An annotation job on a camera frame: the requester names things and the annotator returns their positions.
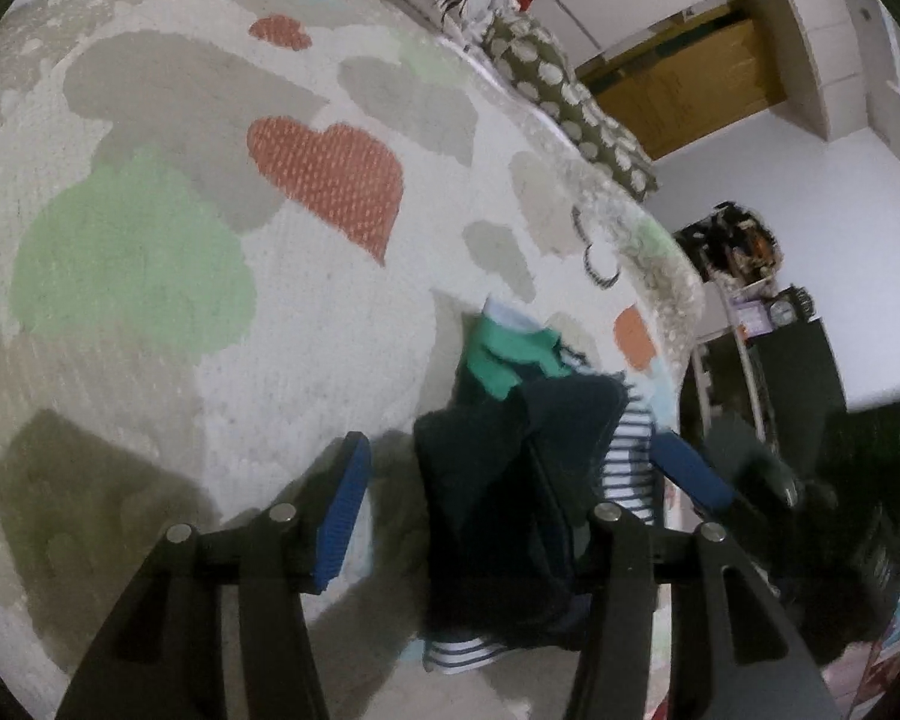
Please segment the dark striped pants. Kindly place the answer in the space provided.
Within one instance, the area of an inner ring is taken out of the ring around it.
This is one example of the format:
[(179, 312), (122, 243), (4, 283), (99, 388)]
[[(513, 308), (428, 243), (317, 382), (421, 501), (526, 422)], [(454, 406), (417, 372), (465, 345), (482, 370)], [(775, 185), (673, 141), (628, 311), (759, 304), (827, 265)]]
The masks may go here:
[(541, 325), (488, 299), (447, 408), (413, 427), (429, 525), (424, 663), (477, 670), (512, 650), (580, 647), (603, 502), (652, 525), (655, 415), (631, 379), (597, 371)]

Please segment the white shelf cabinet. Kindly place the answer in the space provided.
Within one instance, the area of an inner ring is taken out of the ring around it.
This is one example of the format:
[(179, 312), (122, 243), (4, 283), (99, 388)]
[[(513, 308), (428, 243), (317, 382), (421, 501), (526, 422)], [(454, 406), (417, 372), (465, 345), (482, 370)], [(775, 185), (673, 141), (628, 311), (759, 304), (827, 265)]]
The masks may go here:
[(704, 283), (704, 314), (691, 348), (691, 371), (704, 431), (715, 418), (735, 413), (752, 427), (759, 440), (767, 437), (758, 378), (745, 333), (730, 293), (717, 277)]

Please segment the desk clock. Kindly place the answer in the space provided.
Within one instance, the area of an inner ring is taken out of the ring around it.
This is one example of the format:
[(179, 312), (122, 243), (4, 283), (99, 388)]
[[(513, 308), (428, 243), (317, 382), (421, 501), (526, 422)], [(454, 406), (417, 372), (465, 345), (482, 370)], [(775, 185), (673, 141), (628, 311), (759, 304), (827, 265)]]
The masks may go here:
[(813, 298), (801, 286), (791, 284), (769, 301), (769, 317), (775, 328), (811, 322), (816, 316)]

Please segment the cluttered shoe rack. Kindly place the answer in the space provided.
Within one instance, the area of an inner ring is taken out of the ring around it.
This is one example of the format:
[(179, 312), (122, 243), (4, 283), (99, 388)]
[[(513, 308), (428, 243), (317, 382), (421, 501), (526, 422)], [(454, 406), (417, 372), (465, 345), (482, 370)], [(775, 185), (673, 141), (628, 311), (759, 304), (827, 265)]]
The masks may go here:
[(781, 268), (781, 248), (758, 215), (733, 202), (719, 203), (709, 216), (673, 234), (706, 283), (728, 278), (749, 286), (774, 278)]

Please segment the wooden door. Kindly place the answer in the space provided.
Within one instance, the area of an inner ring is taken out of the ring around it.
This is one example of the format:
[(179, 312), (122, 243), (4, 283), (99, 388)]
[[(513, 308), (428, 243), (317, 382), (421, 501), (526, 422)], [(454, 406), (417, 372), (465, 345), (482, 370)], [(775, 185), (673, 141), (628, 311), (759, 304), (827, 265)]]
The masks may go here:
[(743, 0), (665, 29), (582, 82), (654, 160), (787, 99), (769, 29)]

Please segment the olive dotted pillow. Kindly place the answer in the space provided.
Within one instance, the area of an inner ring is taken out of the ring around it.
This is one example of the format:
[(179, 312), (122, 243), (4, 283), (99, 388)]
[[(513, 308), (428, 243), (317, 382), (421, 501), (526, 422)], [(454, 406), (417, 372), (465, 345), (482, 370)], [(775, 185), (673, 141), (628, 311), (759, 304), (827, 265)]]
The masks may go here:
[(639, 138), (601, 109), (556, 36), (534, 16), (498, 13), (482, 48), (494, 70), (553, 121), (585, 160), (608, 171), (636, 202), (655, 192), (652, 160)]

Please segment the heart pattern quilt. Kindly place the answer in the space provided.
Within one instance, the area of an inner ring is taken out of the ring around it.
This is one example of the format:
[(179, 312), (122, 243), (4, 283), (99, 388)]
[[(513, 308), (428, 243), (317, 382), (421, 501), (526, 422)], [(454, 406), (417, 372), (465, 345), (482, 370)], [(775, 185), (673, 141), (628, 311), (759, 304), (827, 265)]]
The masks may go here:
[(374, 479), (304, 605), (336, 718), (556, 718), (560, 650), (422, 663), (411, 426), (488, 299), (662, 421), (701, 317), (673, 238), (395, 0), (0, 16), (0, 676), (50, 718), (165, 528), (261, 511), (345, 433)]

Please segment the small picture frame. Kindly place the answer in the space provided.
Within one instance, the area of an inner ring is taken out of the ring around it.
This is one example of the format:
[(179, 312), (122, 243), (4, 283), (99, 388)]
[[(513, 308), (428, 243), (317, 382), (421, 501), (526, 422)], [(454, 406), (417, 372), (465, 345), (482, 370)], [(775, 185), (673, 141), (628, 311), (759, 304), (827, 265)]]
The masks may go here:
[(735, 302), (736, 325), (745, 338), (758, 338), (774, 332), (774, 323), (770, 320), (769, 310), (760, 299)]

